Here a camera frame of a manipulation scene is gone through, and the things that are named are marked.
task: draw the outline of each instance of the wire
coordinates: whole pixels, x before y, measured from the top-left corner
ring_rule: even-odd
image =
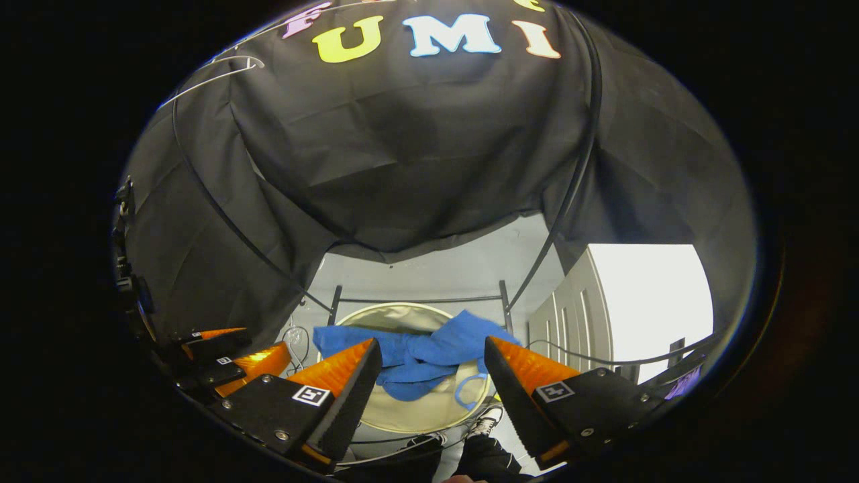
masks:
[[[714,342],[714,336],[715,336],[715,334],[711,334],[711,335],[708,335],[707,337],[704,337],[703,339],[699,340],[699,341],[698,341],[698,342],[696,342],[695,344],[689,344],[689,345],[687,345],[686,347],[683,347],[683,348],[678,349],[678,350],[676,350],[676,351],[671,351],[671,352],[669,352],[669,353],[667,353],[667,354],[664,354],[664,355],[661,355],[661,356],[657,356],[657,357],[655,357],[655,358],[638,359],[637,361],[606,361],[606,360],[604,360],[604,359],[591,358],[591,357],[589,357],[589,356],[584,356],[584,355],[582,355],[582,354],[577,354],[577,353],[575,353],[575,352],[570,352],[570,351],[568,351],[568,350],[564,349],[563,347],[561,347],[560,345],[555,344],[554,342],[551,342],[550,340],[546,340],[546,339],[537,339],[537,340],[532,340],[532,341],[531,341],[531,343],[530,343],[530,344],[528,344],[528,346],[527,346],[527,347],[530,349],[530,348],[531,348],[531,345],[533,345],[533,344],[535,344],[535,343],[537,343],[537,342],[545,342],[546,344],[551,345],[551,346],[553,346],[553,347],[557,348],[559,351],[566,352],[566,353],[567,353],[567,354],[569,354],[570,356],[576,356],[576,357],[578,357],[578,358],[587,359],[587,360],[589,360],[589,361],[594,361],[594,362],[596,362],[596,363],[600,363],[600,364],[609,364],[609,365],[641,365],[641,364],[650,364],[650,363],[654,363],[654,362],[664,361],[664,360],[667,360],[667,359],[670,359],[670,358],[673,358],[673,357],[676,357],[676,356],[679,356],[679,355],[685,354],[685,353],[687,353],[687,352],[694,351],[695,349],[698,349],[698,347],[701,347],[701,346],[703,346],[703,345],[707,345],[707,344],[709,344],[709,343],[711,343],[711,342]]]
[[[453,426],[450,426],[449,428],[445,428],[445,430],[449,430],[449,429],[453,429],[453,428],[456,428],[459,426],[465,426],[465,425],[469,425],[469,424],[470,423],[463,422],[463,423],[459,423],[458,425],[453,425]],[[416,434],[414,436],[394,437],[391,439],[378,439],[376,441],[353,441],[350,443],[350,445],[352,445],[352,444],[373,444],[373,443],[393,443],[395,441],[405,441],[405,440],[409,440],[409,439],[414,439],[416,437],[429,436],[431,434],[436,434],[437,432],[439,432],[439,431],[425,432],[425,433],[421,433],[421,434]]]
[[[408,450],[410,450],[410,449],[412,449],[412,448],[416,448],[416,447],[420,446],[421,444],[429,443],[429,442],[430,442],[430,441],[432,441],[432,440],[433,440],[433,438],[429,438],[429,439],[426,439],[426,440],[424,440],[424,441],[422,441],[422,442],[420,442],[420,443],[415,443],[415,444],[413,444],[412,446],[406,446],[405,448],[397,449],[397,450],[396,450],[396,451],[394,451],[393,453],[388,453],[387,455],[377,456],[377,457],[375,457],[375,458],[367,458],[366,460],[355,460],[355,461],[353,461],[353,462],[337,463],[337,466],[340,466],[340,467],[344,467],[344,466],[355,466],[355,465],[364,464],[364,463],[366,463],[366,462],[375,462],[375,461],[379,461],[379,460],[382,460],[382,459],[384,459],[384,458],[388,458],[388,457],[390,457],[390,456],[398,455],[398,454],[400,454],[400,453],[405,453],[406,451],[408,451]]]
[[[308,338],[308,342],[304,347],[304,355],[301,359],[299,359],[298,356],[294,353],[294,351],[292,350],[292,344],[289,342],[289,340],[287,340],[287,336],[289,336],[289,333],[294,330],[303,331],[304,335]],[[286,342],[286,348],[289,351],[290,356],[292,357],[291,362],[293,374],[298,372],[299,369],[304,370],[304,361],[308,359],[308,354],[310,353],[310,333],[308,332],[308,330],[304,327],[293,325],[292,327],[286,329],[286,332],[283,333],[283,338],[281,340]]]
[[[183,83],[179,87],[178,90],[181,91],[184,87],[185,87],[185,84]],[[172,118],[171,118],[172,123],[173,123],[173,136],[176,139],[176,147],[179,149],[179,153],[182,156],[182,162],[185,164],[185,166],[188,168],[188,170],[191,171],[192,178],[197,182],[197,186],[200,188],[200,191],[203,192],[203,195],[206,198],[206,201],[209,202],[209,205],[211,205],[212,209],[215,210],[215,213],[217,213],[217,215],[223,220],[223,222],[227,224],[229,229],[236,236],[239,237],[239,240],[241,240],[242,243],[245,244],[245,246],[250,248],[251,251],[253,252],[253,254],[257,255],[257,258],[262,260],[263,263],[268,265],[272,270],[274,270],[277,273],[277,275],[280,275],[280,277],[283,278],[284,280],[286,280],[289,284],[295,286],[302,294],[304,294],[305,297],[316,302],[320,307],[325,309],[330,314],[332,312],[332,309],[330,307],[328,307],[324,303],[320,302],[319,299],[317,299],[316,297],[310,295],[310,292],[308,292],[301,284],[299,284],[297,281],[295,281],[288,273],[281,270],[281,268],[279,266],[275,265],[273,261],[271,261],[267,256],[265,256],[265,254],[262,253],[259,250],[259,248],[257,248],[257,246],[254,245],[253,242],[250,241],[245,236],[245,234],[241,232],[239,227],[237,227],[235,225],[235,223],[233,223],[233,220],[229,219],[229,217],[227,216],[227,213],[225,213],[224,210],[221,208],[221,206],[217,203],[217,201],[215,201],[215,197],[212,196],[212,193],[209,191],[209,188],[207,188],[205,183],[203,183],[203,179],[200,177],[200,173],[198,173],[197,169],[194,168],[193,163],[191,163],[191,159],[188,158],[188,155],[185,153],[185,150],[182,148],[182,142],[179,140],[179,131],[176,128],[176,124],[177,124],[176,118],[177,118],[177,112],[179,111],[179,101],[180,101],[180,98],[176,98],[173,101],[173,114],[172,114]]]
[[[561,202],[561,206],[557,211],[557,215],[555,215],[555,221],[551,224],[551,229],[549,229],[549,235],[545,238],[545,242],[543,243],[543,247],[540,249],[539,254],[537,255],[537,259],[534,261],[533,265],[531,265],[531,270],[529,270],[528,275],[525,276],[525,281],[522,282],[522,285],[519,286],[519,290],[516,291],[516,295],[513,296],[513,299],[511,299],[510,303],[507,304],[507,307],[504,308],[506,312],[509,312],[516,304],[516,301],[519,300],[519,297],[521,297],[522,292],[524,292],[525,289],[528,287],[528,284],[531,282],[531,279],[533,278],[534,274],[539,269],[539,266],[543,263],[543,259],[545,258],[546,254],[549,253],[549,248],[551,248],[552,243],[555,242],[555,239],[557,238],[557,233],[561,230],[561,219],[567,215],[573,205],[573,200],[576,198],[576,194],[579,191],[579,187],[582,185],[585,171],[588,169],[591,156],[594,153],[594,145],[596,144],[596,132],[598,124],[600,123],[600,110],[602,107],[602,67],[600,66],[600,55],[596,51],[594,40],[591,38],[584,24],[582,24],[582,21],[579,20],[579,17],[577,17],[576,14],[574,14],[570,10],[565,11],[570,14],[573,17],[573,20],[576,21],[576,24],[578,24],[579,30],[582,33],[582,37],[585,39],[585,45],[588,48],[588,56],[590,57],[591,117],[590,122],[588,124],[588,133],[586,135],[585,140],[585,150],[584,155],[581,158],[582,160],[576,164],[576,167],[573,170],[573,176],[572,178],[570,178],[570,185],[567,186],[567,193],[564,195],[564,200]]]
[[[465,434],[465,436],[463,436],[462,438],[460,438],[460,440],[459,440],[459,441],[457,441],[456,443],[449,444],[448,446],[441,446],[441,448],[433,449],[432,451],[427,451],[426,453],[420,453],[419,455],[414,455],[414,456],[412,456],[412,457],[408,457],[408,458],[399,458],[397,461],[394,461],[394,462],[386,462],[386,461],[384,461],[384,460],[382,460],[382,461],[377,461],[377,460],[380,460],[380,459],[382,459],[382,458],[388,458],[389,456],[393,456],[393,455],[398,455],[399,453],[402,453],[402,452],[404,452],[404,451],[407,451],[407,450],[409,450],[409,449],[412,449],[412,448],[414,448],[415,446],[418,446],[419,444],[428,443],[429,441],[432,441],[432,440],[431,440],[431,439],[428,439],[427,441],[423,441],[423,442],[421,442],[421,443],[415,444],[414,446],[409,446],[408,448],[400,449],[400,450],[398,450],[398,451],[396,451],[396,452],[394,452],[394,453],[391,453],[390,455],[379,456],[379,457],[377,457],[377,458],[372,458],[372,459],[369,459],[369,460],[359,460],[359,461],[357,461],[357,462],[338,463],[338,464],[337,464],[337,466],[356,466],[356,465],[359,465],[359,464],[360,464],[360,465],[363,465],[363,466],[384,466],[384,465],[391,465],[391,464],[399,464],[399,463],[403,463],[403,462],[410,462],[410,461],[413,461],[413,460],[419,460],[419,459],[421,459],[421,458],[425,458],[425,457],[427,457],[427,456],[429,456],[429,455],[434,455],[435,453],[441,453],[441,452],[442,452],[442,451],[444,451],[445,449],[453,448],[453,447],[454,447],[454,446],[456,446],[457,444],[462,443],[463,441],[465,441],[467,437],[468,437],[468,433],[466,433],[466,434]]]

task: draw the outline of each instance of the pink letter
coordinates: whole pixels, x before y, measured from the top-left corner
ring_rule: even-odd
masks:
[[[283,34],[282,39],[286,39],[290,35],[295,35],[304,30],[305,28],[309,28],[311,24],[311,20],[316,20],[322,14],[322,9],[327,9],[331,6],[331,2],[325,2],[320,5],[316,5],[312,9],[307,9],[301,12],[300,14],[290,18],[286,23],[286,34]]]

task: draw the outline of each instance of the light blue letter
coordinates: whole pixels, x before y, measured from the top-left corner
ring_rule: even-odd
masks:
[[[403,25],[411,27],[415,36],[415,48],[411,49],[412,57],[424,55],[436,55],[441,51],[434,46],[432,40],[441,44],[442,47],[454,52],[460,46],[462,38],[466,38],[466,44],[462,46],[466,52],[497,53],[501,47],[492,41],[486,22],[486,15],[463,14],[456,18],[454,25],[447,25],[438,21],[435,17],[421,15],[403,20]]]

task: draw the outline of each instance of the purple object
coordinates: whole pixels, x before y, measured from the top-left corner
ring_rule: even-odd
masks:
[[[694,371],[681,377],[677,381],[677,384],[671,389],[671,392],[668,393],[667,396],[665,396],[665,399],[669,400],[673,397],[677,397],[679,395],[686,394],[689,391],[689,389],[691,389],[692,386],[695,385],[695,382],[698,382],[698,379],[700,378],[700,376],[701,376],[701,366],[699,365],[697,368],[695,368]]]

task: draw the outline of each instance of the shoe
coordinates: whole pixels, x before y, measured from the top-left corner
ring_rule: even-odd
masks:
[[[474,421],[471,429],[466,434],[466,439],[474,436],[489,436],[498,423],[501,422],[501,417],[504,415],[504,407],[500,404],[493,404],[486,409]]]

